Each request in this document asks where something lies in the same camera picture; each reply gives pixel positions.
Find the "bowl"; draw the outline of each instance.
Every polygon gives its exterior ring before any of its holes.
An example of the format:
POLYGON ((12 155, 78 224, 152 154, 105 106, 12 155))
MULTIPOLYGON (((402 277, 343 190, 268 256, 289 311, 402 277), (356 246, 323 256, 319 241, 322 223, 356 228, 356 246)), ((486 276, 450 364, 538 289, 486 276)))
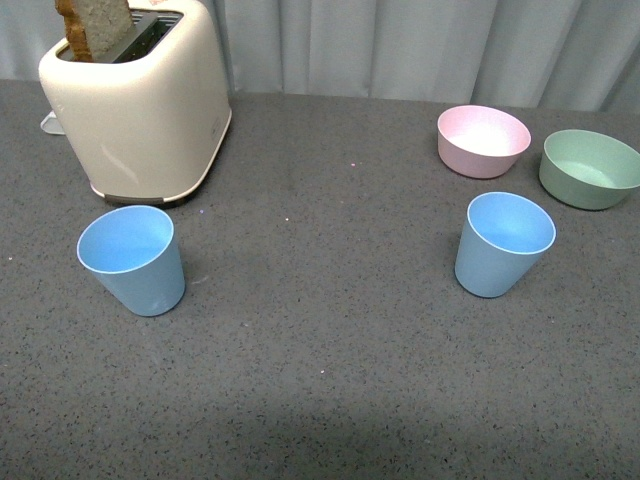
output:
POLYGON ((461 105, 438 118, 440 158, 451 170, 467 177, 499 177, 530 143, 529 129, 495 108, 461 105))
POLYGON ((561 130, 544 142, 539 176, 561 202, 604 210, 640 187, 640 154, 601 133, 561 130))

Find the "toaster base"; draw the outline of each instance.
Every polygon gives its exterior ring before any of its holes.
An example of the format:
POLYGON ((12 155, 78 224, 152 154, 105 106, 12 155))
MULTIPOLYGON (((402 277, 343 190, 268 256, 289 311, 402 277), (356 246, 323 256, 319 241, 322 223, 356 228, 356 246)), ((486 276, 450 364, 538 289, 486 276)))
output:
POLYGON ((224 126, 224 129, 222 130, 220 141, 218 142, 215 150, 213 151, 213 155, 211 156, 211 160, 209 160, 209 163, 207 164, 207 168, 205 168, 204 172, 202 173, 198 181, 195 184, 193 184, 191 187, 189 187, 187 190, 185 190, 184 192, 179 193, 178 195, 173 195, 171 197, 126 197, 122 195, 116 195, 113 193, 101 192, 96 187, 94 187, 93 183, 89 182, 89 185, 91 185, 91 190, 93 190, 94 193, 99 197, 104 198, 106 201, 113 202, 113 203, 124 203, 124 204, 131 203, 136 205, 141 205, 141 204, 162 205, 162 204, 171 203, 171 202, 175 202, 176 200, 183 199, 184 197, 193 193, 204 181, 204 179, 207 176, 207 173, 209 173, 209 170, 213 165, 213 161, 215 160, 216 155, 218 154, 218 150, 220 150, 220 146, 222 145, 222 142, 227 135, 227 130, 229 129, 229 125, 231 123, 231 116, 232 116, 232 112, 231 112, 231 109, 229 109, 229 116, 227 117, 227 122, 224 126))

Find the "cup rim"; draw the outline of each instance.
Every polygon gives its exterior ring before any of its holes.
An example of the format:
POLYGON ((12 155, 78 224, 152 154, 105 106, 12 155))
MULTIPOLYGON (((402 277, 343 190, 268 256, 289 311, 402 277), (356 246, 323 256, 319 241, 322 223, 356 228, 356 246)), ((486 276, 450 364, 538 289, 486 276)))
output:
POLYGON ((502 192, 502 191, 485 192, 485 193, 482 193, 482 194, 476 196, 473 200, 471 200, 469 202, 469 205, 467 206, 467 222, 469 223, 469 226, 473 229, 474 233, 476 235, 478 235, 478 237, 480 237, 484 242, 486 242, 487 244, 491 245, 492 247, 494 247, 494 248, 496 248, 496 249, 498 249, 498 250, 500 250, 502 252, 510 253, 512 255, 530 256, 530 255, 538 255, 540 253, 543 253, 543 252, 547 251, 549 248, 551 248, 551 246, 556 241, 556 236, 557 236, 556 225, 555 225, 553 219, 551 218, 551 216, 546 212, 546 210, 544 208, 542 208, 540 205, 538 205, 534 201, 529 200, 526 197, 523 197, 522 195, 518 195, 518 194, 515 194, 515 193, 511 193, 511 192, 502 192), (541 213, 543 215, 543 217, 545 217, 548 220, 549 225, 551 225, 552 235, 551 235, 551 239, 549 240, 549 242, 547 242, 547 244, 544 247, 542 247, 542 248, 540 248, 538 250, 534 250, 534 251, 530 251, 530 252, 518 252, 518 251, 514 251, 514 250, 509 250, 508 248, 501 247, 500 245, 496 245, 494 242, 490 241, 488 238, 486 238, 484 235, 482 235, 476 229, 475 225, 471 221, 471 207, 473 206, 474 203, 476 203, 476 201, 479 201, 482 197, 496 196, 496 195, 515 197, 515 198, 517 198, 517 199, 519 199, 521 201, 524 201, 524 202, 532 205, 539 213, 541 213))
POLYGON ((522 153, 524 153, 530 146, 531 146, 531 131, 529 130, 529 128, 524 124, 524 122, 522 122, 522 120, 520 120, 519 118, 515 117, 514 115, 511 115, 510 113, 505 112, 504 110, 500 110, 498 108, 494 108, 494 107, 488 107, 485 105, 473 105, 473 104, 465 104, 465 105, 455 105, 453 107, 447 108, 445 111, 443 111, 439 116, 438 116, 438 121, 437 123, 437 129, 438 129, 438 133, 442 136, 443 139, 445 139, 447 142, 449 142, 451 145, 455 146, 456 148, 459 148, 460 150, 463 150, 465 152, 469 152, 473 155, 477 155, 481 158, 487 158, 487 159, 495 159, 495 160, 503 160, 503 159, 511 159, 512 157, 517 157, 519 155, 521 155, 522 153), (471 110, 471 111, 489 111, 491 112, 492 115, 497 115, 500 117, 503 117, 504 119, 508 120, 510 123, 512 123, 516 128, 522 130, 522 132, 526 133, 526 137, 527 137, 527 141, 525 142, 526 144, 524 145, 523 148, 518 148, 518 149, 514 149, 512 152, 509 152, 507 154, 501 154, 501 155, 494 155, 494 154, 487 154, 484 152, 479 152, 479 151, 475 151, 475 150, 469 150, 463 146, 458 145, 455 142, 452 142, 450 139, 450 134, 448 132, 444 131, 443 128, 443 122, 446 119, 447 116, 457 112, 457 111, 461 111, 461 110, 471 110))
POLYGON ((91 222, 82 232, 82 234, 80 235, 80 237, 78 238, 78 242, 76 244, 76 255, 78 257, 78 260, 80 261, 80 263, 89 271, 93 272, 93 273, 98 273, 98 274, 102 274, 102 275, 120 275, 123 273, 129 273, 129 272, 133 272, 135 270, 139 270, 143 267, 146 267, 147 265, 149 265, 150 263, 154 262, 156 259, 158 259, 164 252, 166 252, 166 250, 169 248, 169 246, 171 245, 171 240, 173 239, 175 235, 175 226, 173 225, 173 220, 171 220, 171 217, 167 214, 167 212, 165 212, 164 210, 161 210, 157 207, 152 207, 150 205, 128 205, 126 207, 120 207, 120 208, 116 208, 115 210, 111 210, 110 212, 104 213, 102 215, 100 215, 98 218, 96 218, 93 222, 91 222), (123 269, 123 270, 100 270, 98 268, 92 267, 91 265, 88 265, 82 258, 82 255, 80 254, 80 245, 82 244, 82 240, 84 239, 85 235, 88 234, 88 232, 98 223, 103 221, 106 217, 109 217, 111 215, 118 215, 120 214, 120 212, 124 211, 124 210, 131 210, 131 209, 144 209, 144 210, 151 210, 154 212, 154 214, 159 214, 160 216, 164 217, 167 221, 168 221, 168 225, 170 227, 169 230, 169 240, 165 243, 165 245, 158 251, 158 253, 156 255, 154 255, 153 257, 151 257, 150 259, 148 259, 146 262, 141 263, 139 265, 136 265, 135 267, 131 267, 131 268, 127 268, 127 269, 123 269))
POLYGON ((559 136, 564 136, 564 135, 568 135, 568 134, 573 134, 573 133, 581 133, 581 134, 586 134, 586 135, 590 135, 593 137, 600 137, 602 139, 605 139, 607 142, 610 142, 612 144, 616 144, 626 150, 628 150, 631 154, 633 154, 637 159, 638 162, 640 162, 640 152, 638 152, 635 148, 633 148, 631 145, 626 144, 625 142, 618 140, 617 138, 614 138, 610 135, 605 135, 604 133, 600 133, 600 132, 594 132, 592 130, 583 130, 580 128, 568 128, 565 130, 558 130, 557 132, 553 132, 552 134, 550 134, 545 140, 544 140, 544 145, 543 145, 543 151, 544 151, 544 156, 547 157, 547 160, 549 160, 549 162, 554 165, 556 168, 558 168, 558 170, 560 170, 563 174, 567 175, 568 177, 572 178, 573 180, 583 183, 585 185, 589 185, 591 187, 596 187, 596 188, 603 188, 605 190, 614 190, 614 191, 623 191, 623 190, 632 190, 634 188, 638 188, 640 187, 640 182, 634 183, 634 184, 629 184, 626 186, 618 186, 618 185, 614 185, 614 186, 602 186, 599 185, 597 183, 594 182, 590 182, 588 180, 584 180, 580 177, 576 177, 574 175, 571 175, 569 172, 567 172, 563 167, 562 167, 562 162, 558 163, 556 161, 556 159, 552 158, 551 155, 549 155, 549 151, 548 151, 548 143, 553 140, 556 137, 559 136))

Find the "pink bowl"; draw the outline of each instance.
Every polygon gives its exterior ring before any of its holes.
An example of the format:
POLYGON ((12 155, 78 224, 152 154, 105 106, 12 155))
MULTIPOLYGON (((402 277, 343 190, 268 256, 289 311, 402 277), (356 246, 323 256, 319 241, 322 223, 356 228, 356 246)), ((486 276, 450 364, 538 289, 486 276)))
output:
POLYGON ((527 127, 495 108, 462 105, 438 118, 440 158, 451 170, 467 177, 499 177, 530 144, 527 127))

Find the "toaster slot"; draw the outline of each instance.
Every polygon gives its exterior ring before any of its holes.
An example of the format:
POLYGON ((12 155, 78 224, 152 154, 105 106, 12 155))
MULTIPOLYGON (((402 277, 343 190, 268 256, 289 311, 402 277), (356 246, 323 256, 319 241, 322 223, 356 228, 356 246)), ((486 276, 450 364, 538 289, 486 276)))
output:
MULTIPOLYGON (((133 27, 108 52, 98 57, 95 63, 126 63, 144 57, 182 18, 181 13, 150 10, 132 10, 131 15, 133 27)), ((67 46, 61 50, 58 58, 74 61, 71 48, 67 46)))

